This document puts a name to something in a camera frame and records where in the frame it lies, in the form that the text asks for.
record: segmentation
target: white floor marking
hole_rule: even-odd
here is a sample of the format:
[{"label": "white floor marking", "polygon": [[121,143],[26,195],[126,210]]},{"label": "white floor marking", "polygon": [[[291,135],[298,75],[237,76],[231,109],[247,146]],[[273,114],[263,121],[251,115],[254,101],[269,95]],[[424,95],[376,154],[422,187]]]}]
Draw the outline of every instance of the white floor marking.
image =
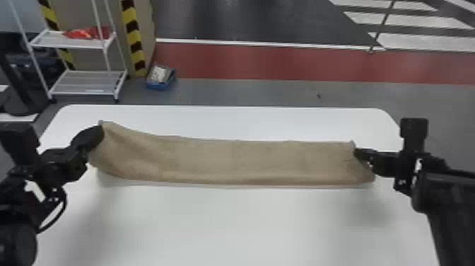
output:
[{"label": "white floor marking", "polygon": [[[330,0],[337,6],[363,6],[363,7],[375,7],[375,8],[388,8],[391,4],[389,0]],[[437,9],[421,3],[421,2],[396,2],[394,8],[397,9],[410,9],[410,10],[426,10],[436,11]]]},{"label": "white floor marking", "polygon": [[377,41],[387,49],[475,52],[475,37],[381,33]]},{"label": "white floor marking", "polygon": [[447,2],[454,4],[456,6],[460,6],[461,8],[465,8],[468,11],[472,11],[475,13],[475,4],[470,3],[464,0],[446,0]]},{"label": "white floor marking", "polygon": [[[384,14],[380,13],[345,12],[345,14],[356,23],[372,25],[381,24],[384,17]],[[386,24],[429,28],[473,29],[470,25],[464,24],[455,18],[437,16],[390,15]]]},{"label": "white floor marking", "polygon": [[[286,42],[241,42],[241,41],[233,41],[233,40],[198,40],[198,39],[167,39],[167,38],[156,38],[156,42],[188,43],[188,44],[195,44],[195,45],[241,45],[241,46],[350,49],[350,50],[367,50],[369,48],[369,45],[318,45],[318,44],[286,43]],[[384,50],[384,48],[377,46],[375,47],[375,50]]]}]

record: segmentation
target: rolled towel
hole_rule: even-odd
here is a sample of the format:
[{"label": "rolled towel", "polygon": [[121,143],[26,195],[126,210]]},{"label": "rolled towel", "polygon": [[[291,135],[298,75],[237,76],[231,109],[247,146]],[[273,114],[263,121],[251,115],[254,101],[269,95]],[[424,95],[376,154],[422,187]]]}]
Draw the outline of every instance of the rolled towel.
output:
[{"label": "rolled towel", "polygon": [[216,185],[358,185],[374,180],[353,142],[157,136],[103,122],[90,163],[121,178]]}]

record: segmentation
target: red object on shelf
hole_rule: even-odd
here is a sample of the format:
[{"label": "red object on shelf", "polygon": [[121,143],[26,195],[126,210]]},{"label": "red object on shelf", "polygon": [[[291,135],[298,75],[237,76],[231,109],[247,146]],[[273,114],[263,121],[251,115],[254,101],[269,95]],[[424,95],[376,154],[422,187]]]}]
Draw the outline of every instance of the red object on shelf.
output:
[{"label": "red object on shelf", "polygon": [[[100,27],[102,30],[102,37],[104,39],[109,39],[110,29],[109,27]],[[68,30],[63,33],[63,35],[71,39],[100,39],[100,34],[98,27],[92,28],[80,28],[75,30]]]}]

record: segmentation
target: black equipment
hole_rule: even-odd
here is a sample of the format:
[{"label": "black equipment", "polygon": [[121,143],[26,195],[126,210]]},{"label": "black equipment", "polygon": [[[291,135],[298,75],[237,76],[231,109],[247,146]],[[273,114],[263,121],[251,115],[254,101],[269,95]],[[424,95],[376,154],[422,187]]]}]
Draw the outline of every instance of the black equipment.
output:
[{"label": "black equipment", "polygon": [[[63,185],[86,171],[88,152],[104,138],[101,126],[83,130],[64,149],[41,155],[34,129],[27,124],[0,125],[0,142],[15,166],[0,183],[0,265],[30,266],[36,258],[36,234],[52,226],[67,206]],[[25,191],[26,180],[35,182],[45,198]],[[58,214],[45,220],[61,205]]]},{"label": "black equipment", "polygon": [[[33,52],[47,83],[53,84],[64,70],[61,60],[54,50],[35,49]],[[40,113],[48,106],[48,98],[42,86],[38,85],[39,76],[32,65],[33,61],[20,35],[0,33],[0,68],[10,82],[10,88],[0,92],[0,112],[25,116]]]},{"label": "black equipment", "polygon": [[[394,189],[409,196],[417,212],[427,215],[441,266],[475,265],[475,173],[452,170],[424,151],[425,119],[402,119],[400,152],[356,149],[375,174],[394,178]],[[36,257],[36,234],[48,229],[66,209],[63,185],[86,171],[88,153],[104,138],[101,126],[83,130],[64,149],[41,155],[29,125],[0,125],[0,142],[15,166],[0,182],[0,265],[30,266]],[[44,199],[25,191],[26,180],[38,185]],[[45,222],[61,206],[58,214]]]},{"label": "black equipment", "polygon": [[453,170],[424,151],[428,121],[403,118],[400,152],[356,149],[373,173],[394,178],[394,189],[428,217],[440,266],[475,265],[475,173]]}]

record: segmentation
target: white wall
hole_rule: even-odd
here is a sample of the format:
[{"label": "white wall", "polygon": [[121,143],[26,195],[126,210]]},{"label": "white wall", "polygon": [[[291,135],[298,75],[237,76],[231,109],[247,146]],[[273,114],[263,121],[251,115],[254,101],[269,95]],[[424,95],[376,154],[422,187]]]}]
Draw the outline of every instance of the white wall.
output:
[{"label": "white wall", "polygon": [[[13,4],[27,32],[38,33],[45,28],[37,0],[13,0]],[[19,32],[8,0],[0,0],[0,31]]]}]

